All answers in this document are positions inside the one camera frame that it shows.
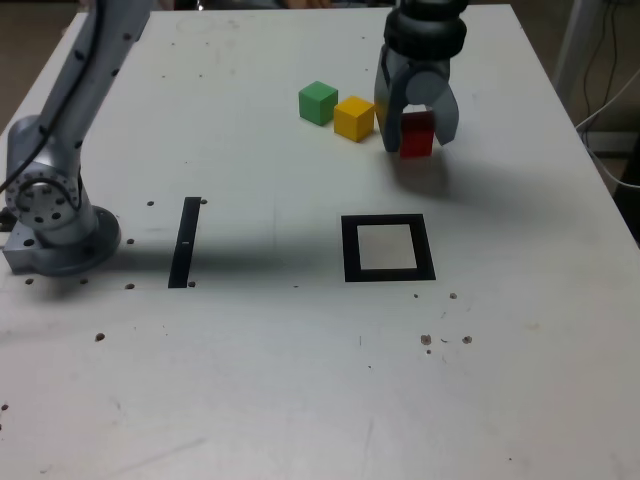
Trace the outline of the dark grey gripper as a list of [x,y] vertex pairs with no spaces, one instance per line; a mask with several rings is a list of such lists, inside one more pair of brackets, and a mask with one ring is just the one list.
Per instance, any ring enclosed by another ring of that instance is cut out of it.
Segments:
[[[411,68],[424,70],[410,78]],[[416,60],[384,45],[374,86],[374,104],[384,148],[399,151],[401,116],[410,105],[423,105],[433,115],[435,137],[444,146],[455,139],[459,108],[449,84],[450,60]]]

